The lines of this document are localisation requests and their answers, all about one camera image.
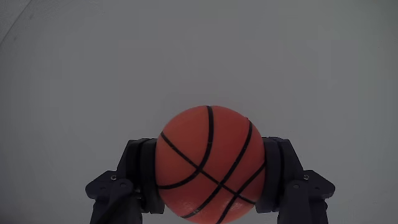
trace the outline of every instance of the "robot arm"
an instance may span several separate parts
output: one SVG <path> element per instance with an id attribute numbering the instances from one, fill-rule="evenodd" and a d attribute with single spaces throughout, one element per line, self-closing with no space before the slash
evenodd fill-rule
<path id="1" fill-rule="evenodd" d="M 266 180 L 257 213 L 279 212 L 278 224 L 327 224 L 327 204 L 335 186 L 313 170 L 303 170 L 290 141 L 262 138 Z M 163 214 L 155 182 L 156 139 L 130 140 L 116 171 L 86 186 L 95 200 L 90 224 L 141 224 L 141 213 Z"/>

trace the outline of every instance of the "ball texture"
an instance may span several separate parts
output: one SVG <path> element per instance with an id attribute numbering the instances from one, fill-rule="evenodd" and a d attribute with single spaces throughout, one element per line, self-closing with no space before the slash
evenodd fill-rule
<path id="1" fill-rule="evenodd" d="M 196 223 L 231 222 L 262 193 L 265 152 L 261 135 L 239 113 L 198 106 L 174 117 L 160 134 L 155 176 L 165 204 Z"/>

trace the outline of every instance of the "black seam line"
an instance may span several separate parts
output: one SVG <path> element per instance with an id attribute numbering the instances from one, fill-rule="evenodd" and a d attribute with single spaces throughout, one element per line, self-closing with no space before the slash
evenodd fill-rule
<path id="1" fill-rule="evenodd" d="M 238 190 L 238 194 L 242 193 L 242 191 L 261 173 L 261 171 L 263 170 L 263 168 L 265 168 L 266 163 L 264 162 L 261 167 L 242 185 L 242 187 Z M 234 196 L 231 201 L 229 201 L 228 205 L 225 207 L 223 213 L 220 216 L 220 219 L 216 222 L 216 224 L 221 223 L 226 214 L 229 212 L 230 208 L 232 207 L 232 205 L 234 204 L 235 200 L 237 199 L 236 196 Z"/>
<path id="2" fill-rule="evenodd" d="M 198 168 L 198 166 L 192 162 L 192 160 L 190 160 L 186 155 L 184 155 L 179 149 L 177 149 L 177 147 L 175 147 L 173 145 L 173 143 L 166 137 L 166 135 L 162 132 L 160 134 L 160 136 L 162 136 L 163 140 L 178 154 L 180 155 L 184 160 L 186 160 L 189 164 L 191 164 L 191 166 Z M 217 185 L 221 185 L 216 179 L 214 179 L 210 174 L 206 173 L 204 170 L 200 171 L 205 177 L 209 178 L 211 181 L 213 181 L 215 184 Z M 234 192 L 233 190 L 231 190 L 229 187 L 225 186 L 225 185 L 221 185 L 224 189 L 226 189 L 228 192 L 230 192 L 231 194 L 239 197 L 240 199 L 244 200 L 247 203 L 253 204 L 255 205 L 256 203 L 243 197 L 242 195 L 238 195 L 236 192 Z"/>
<path id="3" fill-rule="evenodd" d="M 205 151 L 205 155 L 203 156 L 203 159 L 201 160 L 200 164 L 198 167 L 195 167 L 196 170 L 187 178 L 181 180 L 180 182 L 177 182 L 175 184 L 170 184 L 170 185 L 162 185 L 159 186 L 160 189 L 173 189 L 179 186 L 182 186 L 191 180 L 193 180 L 203 169 L 205 166 L 207 160 L 209 159 L 210 152 L 211 152 L 211 146 L 213 145 L 213 136 L 214 136 L 214 116 L 213 116 L 213 110 L 210 106 L 206 106 L 207 111 L 208 111 L 208 117 L 209 117 L 209 134 L 207 137 L 207 147 Z"/>
<path id="4" fill-rule="evenodd" d="M 208 205 L 211 200 L 216 196 L 216 194 L 221 190 L 221 184 L 225 184 L 225 182 L 231 177 L 232 173 L 235 171 L 235 168 L 238 166 L 239 162 L 241 161 L 244 153 L 246 152 L 246 149 L 248 148 L 248 144 L 251 139 L 251 133 L 252 133 L 252 123 L 249 121 L 249 132 L 248 136 L 246 137 L 246 140 L 243 144 L 243 147 L 241 149 L 241 152 L 235 159 L 234 163 L 232 164 L 231 168 L 229 168 L 228 173 L 224 176 L 223 180 L 220 182 L 220 184 L 217 186 L 217 188 L 211 193 L 211 195 L 193 212 L 189 213 L 188 215 L 182 216 L 182 218 L 190 218 L 194 215 L 196 215 L 198 212 L 200 212 L 206 205 Z"/>

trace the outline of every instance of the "gray wall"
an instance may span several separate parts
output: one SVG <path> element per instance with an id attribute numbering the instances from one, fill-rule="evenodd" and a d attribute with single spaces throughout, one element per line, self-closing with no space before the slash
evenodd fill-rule
<path id="1" fill-rule="evenodd" d="M 396 1 L 35 1 L 0 46 L 0 223 L 88 223 L 128 139 L 222 105 L 337 186 L 330 223 L 394 223 Z M 252 211 L 235 223 L 276 223 Z M 145 223 L 185 223 L 170 211 Z"/>

